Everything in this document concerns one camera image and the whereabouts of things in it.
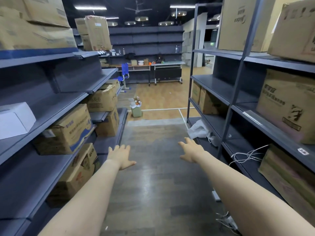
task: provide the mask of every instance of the sticker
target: sticker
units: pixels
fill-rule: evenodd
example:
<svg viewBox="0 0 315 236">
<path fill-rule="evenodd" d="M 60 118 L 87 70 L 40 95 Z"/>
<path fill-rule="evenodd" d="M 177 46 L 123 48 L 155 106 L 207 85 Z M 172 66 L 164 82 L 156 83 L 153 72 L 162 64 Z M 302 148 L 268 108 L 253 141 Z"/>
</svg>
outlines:
<svg viewBox="0 0 315 236">
<path fill-rule="evenodd" d="M 51 130 L 51 129 L 44 130 L 44 131 L 42 132 L 42 134 L 43 134 L 44 137 L 46 137 L 46 138 L 54 138 L 54 137 L 55 137 L 55 134 L 53 133 L 53 130 Z"/>
<path fill-rule="evenodd" d="M 303 148 L 299 148 L 297 150 L 299 151 L 299 153 L 301 153 L 301 154 L 303 154 L 305 156 L 309 155 L 309 153 L 306 150 L 304 150 Z"/>
<path fill-rule="evenodd" d="M 271 34 L 273 34 L 273 33 L 275 32 L 275 29 L 276 29 L 276 26 L 277 26 L 277 24 L 278 24 L 278 20 L 279 20 L 280 14 L 279 14 L 278 19 L 277 19 L 277 21 L 276 21 L 276 23 L 275 23 L 275 26 L 273 27 L 273 30 L 271 31 Z"/>
</svg>

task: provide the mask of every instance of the black ceiling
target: black ceiling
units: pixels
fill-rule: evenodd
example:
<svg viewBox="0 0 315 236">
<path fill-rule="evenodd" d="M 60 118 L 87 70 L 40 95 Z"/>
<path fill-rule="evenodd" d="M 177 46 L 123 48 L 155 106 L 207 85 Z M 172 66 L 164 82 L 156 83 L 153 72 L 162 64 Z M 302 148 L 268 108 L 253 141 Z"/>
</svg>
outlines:
<svg viewBox="0 0 315 236">
<path fill-rule="evenodd" d="M 175 24 L 183 24 L 194 17 L 194 9 L 185 9 L 187 16 L 175 17 L 170 16 L 172 11 L 170 4 L 196 4 L 196 3 L 208 3 L 208 2 L 222 2 L 222 0 L 137 0 L 138 3 L 144 3 L 139 6 L 139 9 L 150 9 L 152 11 L 142 11 L 139 14 L 135 14 L 134 11 L 126 10 L 124 7 L 136 9 L 136 0 L 62 0 L 65 11 L 68 16 L 69 24 L 72 28 L 75 28 L 75 18 L 84 17 L 86 15 L 97 15 L 106 17 L 119 17 L 114 20 L 118 22 L 118 26 L 125 26 L 125 21 L 133 21 L 136 16 L 148 16 L 149 21 L 144 22 L 151 26 L 157 26 L 161 21 L 174 21 Z M 105 6 L 106 11 L 78 11 L 75 6 Z M 215 14 L 221 12 L 221 7 L 209 7 L 199 8 L 198 13 L 208 12 L 208 16 L 212 17 Z"/>
</svg>

